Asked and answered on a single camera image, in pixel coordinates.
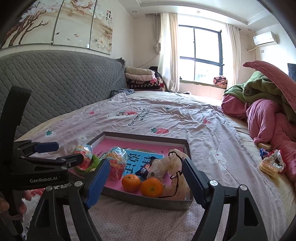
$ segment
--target white curtain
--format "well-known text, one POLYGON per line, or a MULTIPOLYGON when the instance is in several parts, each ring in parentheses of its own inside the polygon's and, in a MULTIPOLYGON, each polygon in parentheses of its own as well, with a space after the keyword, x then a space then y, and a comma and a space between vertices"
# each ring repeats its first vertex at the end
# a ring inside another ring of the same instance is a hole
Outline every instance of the white curtain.
POLYGON ((229 52, 227 56, 227 63, 225 64, 228 79, 227 89, 236 85, 238 83, 239 68, 241 66, 241 45, 239 37, 239 29, 231 24, 226 24, 226 29, 228 33, 228 38, 230 42, 229 52))
POLYGON ((168 91, 179 91, 178 14, 161 13, 161 41, 158 71, 168 91))
POLYGON ((153 47, 156 53, 160 53, 160 31, 161 31, 160 13, 154 14, 154 27, 155 27, 156 43, 154 44, 153 47))

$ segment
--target window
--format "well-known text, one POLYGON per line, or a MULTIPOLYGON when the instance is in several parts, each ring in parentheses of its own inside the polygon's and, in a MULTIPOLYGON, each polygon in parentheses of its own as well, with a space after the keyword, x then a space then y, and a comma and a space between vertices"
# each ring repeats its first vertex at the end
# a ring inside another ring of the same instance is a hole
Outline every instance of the window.
POLYGON ((182 80, 213 84, 223 75, 221 32, 179 25, 179 76, 182 80))

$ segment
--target gray headboard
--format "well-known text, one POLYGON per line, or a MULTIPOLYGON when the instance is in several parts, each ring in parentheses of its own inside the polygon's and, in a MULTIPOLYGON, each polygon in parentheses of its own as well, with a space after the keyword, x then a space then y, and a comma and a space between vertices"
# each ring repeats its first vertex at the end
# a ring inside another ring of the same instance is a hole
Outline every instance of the gray headboard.
POLYGON ((39 124, 109 98, 111 90, 127 88, 125 61, 94 54, 35 50, 0 58, 0 112, 12 85, 32 90, 19 138, 39 124))

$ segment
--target screw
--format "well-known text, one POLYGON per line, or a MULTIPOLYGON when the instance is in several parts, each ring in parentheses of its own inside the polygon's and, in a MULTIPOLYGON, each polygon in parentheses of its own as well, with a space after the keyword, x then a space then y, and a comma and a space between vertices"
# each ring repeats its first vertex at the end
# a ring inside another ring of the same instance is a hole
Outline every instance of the screw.
POLYGON ((45 188, 45 191, 47 191, 47 192, 49 192, 49 191, 51 191, 52 190, 52 186, 47 186, 46 188, 45 188))
POLYGON ((77 182, 74 183, 74 185, 75 185, 76 187, 80 187, 80 186, 82 186, 82 184, 83 184, 82 181, 77 181, 77 182))
POLYGON ((240 187, 240 189, 242 189, 243 191, 246 191, 246 190, 248 190, 248 188, 247 188, 247 186, 246 186, 246 185, 240 185, 239 187, 240 187))
POLYGON ((218 182, 217 182, 216 180, 211 180, 211 181, 210 181, 210 184, 211 184, 212 186, 217 186, 217 185, 218 185, 218 182))

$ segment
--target air conditioner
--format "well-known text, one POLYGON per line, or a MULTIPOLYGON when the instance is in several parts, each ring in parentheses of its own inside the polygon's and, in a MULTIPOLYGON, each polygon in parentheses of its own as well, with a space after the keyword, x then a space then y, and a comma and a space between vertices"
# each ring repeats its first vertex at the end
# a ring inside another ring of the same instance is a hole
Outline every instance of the air conditioner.
POLYGON ((253 39, 255 45, 258 47, 277 44, 276 35, 271 31, 254 36, 253 39))

